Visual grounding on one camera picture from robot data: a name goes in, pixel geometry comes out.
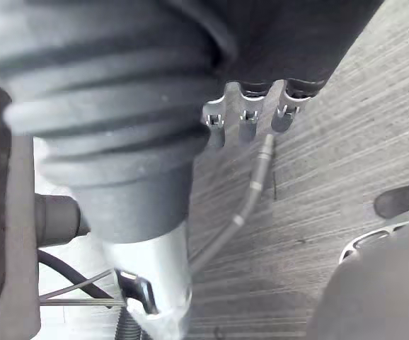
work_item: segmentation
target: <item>chrome part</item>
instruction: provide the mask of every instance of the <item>chrome part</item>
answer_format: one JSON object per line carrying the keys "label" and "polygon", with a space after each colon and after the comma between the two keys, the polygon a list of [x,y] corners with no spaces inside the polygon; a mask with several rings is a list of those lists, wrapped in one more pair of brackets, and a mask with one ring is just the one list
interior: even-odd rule
{"label": "chrome part", "polygon": [[154,300],[153,286],[151,283],[132,273],[116,270],[118,286],[125,299],[140,301],[148,315],[157,315],[159,311]]}
{"label": "chrome part", "polygon": [[245,96],[239,86],[242,112],[239,115],[239,140],[249,143],[255,139],[258,119],[263,111],[264,96]]}
{"label": "chrome part", "polygon": [[122,293],[127,310],[154,340],[181,339],[188,329],[192,293],[186,227],[183,222],[168,234],[143,242],[104,244],[108,258],[120,272],[120,287],[122,279],[140,278],[149,283],[155,310],[146,308],[146,301],[140,301],[143,299],[125,294],[124,288]]}
{"label": "chrome part", "polygon": [[215,101],[208,101],[203,106],[204,123],[211,132],[208,142],[210,147],[223,147],[225,145],[225,113],[225,95]]}
{"label": "chrome part", "polygon": [[189,329],[192,291],[188,290],[181,305],[159,314],[147,314],[143,304],[127,299],[127,311],[153,340],[181,340]]}
{"label": "chrome part", "polygon": [[277,109],[272,117],[274,131],[285,132],[291,126],[297,113],[305,108],[311,97],[293,98],[287,93],[288,81],[284,81]]}
{"label": "chrome part", "polygon": [[409,225],[409,211],[395,218],[385,221],[384,226],[356,237],[351,242],[346,244],[341,252],[339,263],[341,264],[347,257],[357,255],[357,252],[364,244],[373,243],[384,237],[394,237],[395,233],[403,227]]}

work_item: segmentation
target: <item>metal clip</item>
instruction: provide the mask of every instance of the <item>metal clip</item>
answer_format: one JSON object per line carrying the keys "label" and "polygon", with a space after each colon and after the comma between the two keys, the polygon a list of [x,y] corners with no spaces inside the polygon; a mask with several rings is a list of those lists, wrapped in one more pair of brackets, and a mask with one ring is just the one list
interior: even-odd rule
{"label": "metal clip", "polygon": [[294,117],[302,111],[311,97],[293,98],[287,93],[288,81],[284,81],[282,93],[280,94],[277,109],[270,123],[276,132],[285,132],[291,126]]}
{"label": "metal clip", "polygon": [[256,96],[239,84],[241,94],[242,113],[239,116],[239,140],[249,143],[255,139],[258,118],[263,111],[265,96]]}
{"label": "metal clip", "polygon": [[225,145],[225,110],[225,95],[215,101],[208,101],[203,106],[204,123],[211,132],[208,142],[210,147],[223,147]]}

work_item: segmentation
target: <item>metal cable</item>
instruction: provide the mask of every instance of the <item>metal cable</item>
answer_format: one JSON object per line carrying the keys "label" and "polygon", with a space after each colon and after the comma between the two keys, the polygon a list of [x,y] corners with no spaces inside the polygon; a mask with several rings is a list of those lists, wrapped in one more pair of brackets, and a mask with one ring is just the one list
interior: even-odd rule
{"label": "metal cable", "polygon": [[270,169],[273,150],[274,136],[267,135],[258,153],[257,163],[250,179],[250,188],[248,189],[242,208],[233,216],[230,223],[224,229],[190,258],[190,271],[192,275],[198,273],[245,225],[246,220],[252,214],[263,192],[265,179]]}
{"label": "metal cable", "polygon": [[49,299],[40,301],[41,306],[106,306],[124,307],[126,302],[116,299]]}
{"label": "metal cable", "polygon": [[79,283],[77,285],[70,285],[69,287],[65,287],[65,288],[53,291],[51,293],[41,295],[40,300],[41,301],[47,300],[47,299],[53,298],[53,297],[58,296],[58,295],[66,294],[66,293],[71,292],[73,290],[80,289],[82,287],[85,287],[86,285],[89,285],[89,284],[97,281],[97,280],[100,280],[101,278],[109,276],[112,273],[113,273],[113,271],[109,269],[109,270],[104,271],[104,272],[102,272],[102,273],[100,273],[100,274],[98,274],[98,275],[96,275],[96,276],[94,276],[92,278],[89,278],[88,280],[85,280],[84,282]]}

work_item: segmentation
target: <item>gray carpet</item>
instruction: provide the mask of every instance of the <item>gray carpet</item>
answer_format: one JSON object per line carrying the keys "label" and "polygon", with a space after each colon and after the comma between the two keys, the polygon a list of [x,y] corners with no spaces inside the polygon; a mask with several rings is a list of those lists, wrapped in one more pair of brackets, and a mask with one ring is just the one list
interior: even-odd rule
{"label": "gray carpet", "polygon": [[[257,141],[242,147],[241,108],[230,86],[227,144],[196,162],[192,250],[237,207],[280,87],[265,102]],[[386,0],[322,93],[276,142],[269,189],[256,213],[197,277],[189,339],[302,337],[345,243],[380,225],[373,199],[409,184],[409,0]],[[52,251],[86,275],[104,266],[91,237]],[[103,282],[114,291],[110,279]],[[63,285],[42,268],[41,293]],[[38,339],[113,337],[117,311],[48,308]]]}

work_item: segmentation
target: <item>thin metal rod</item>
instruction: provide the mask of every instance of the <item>thin metal rod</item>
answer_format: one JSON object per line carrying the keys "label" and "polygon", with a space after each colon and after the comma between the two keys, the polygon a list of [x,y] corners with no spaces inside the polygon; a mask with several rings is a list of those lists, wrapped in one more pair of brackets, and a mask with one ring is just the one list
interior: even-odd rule
{"label": "thin metal rod", "polygon": [[[78,285],[87,280],[85,276],[80,274],[63,260],[60,260],[56,256],[46,253],[45,251],[42,251],[40,249],[38,249],[38,261],[41,264],[44,264],[45,266],[48,266],[54,271],[63,275],[66,279],[71,281],[73,285]],[[113,298],[113,296],[107,294],[105,291],[94,284],[86,285],[85,287],[82,287],[81,290],[95,299]]]}
{"label": "thin metal rod", "polygon": [[40,301],[41,306],[120,306],[125,307],[126,302],[116,299],[49,299]]}
{"label": "thin metal rod", "polygon": [[258,157],[253,167],[252,176],[247,195],[244,197],[243,204],[238,213],[234,214],[230,223],[225,226],[218,234],[209,241],[206,246],[191,256],[190,271],[192,275],[198,273],[209,261],[222,250],[225,244],[231,240],[234,235],[242,229],[247,219],[251,216],[256,203],[265,187],[265,180],[270,170],[272,155],[274,153],[274,136],[267,135]]}
{"label": "thin metal rod", "polygon": [[110,270],[110,269],[108,269],[108,270],[106,270],[106,271],[104,271],[104,272],[102,272],[102,273],[100,273],[100,274],[98,274],[98,275],[96,275],[96,276],[94,276],[94,277],[92,277],[92,278],[89,278],[88,280],[85,280],[85,281],[82,282],[82,283],[78,283],[78,284],[76,284],[76,285],[70,285],[69,287],[65,287],[65,288],[62,288],[62,289],[53,291],[53,292],[51,292],[51,293],[41,295],[41,296],[40,296],[40,300],[41,300],[41,301],[44,301],[44,300],[53,298],[53,297],[55,297],[55,296],[58,296],[58,295],[62,295],[62,294],[71,292],[71,291],[73,291],[73,290],[80,289],[80,288],[82,288],[82,287],[85,287],[86,285],[92,284],[93,282],[95,282],[95,281],[97,281],[97,280],[100,280],[101,278],[104,278],[104,277],[106,277],[106,276],[109,276],[111,273],[113,273],[113,271]]}

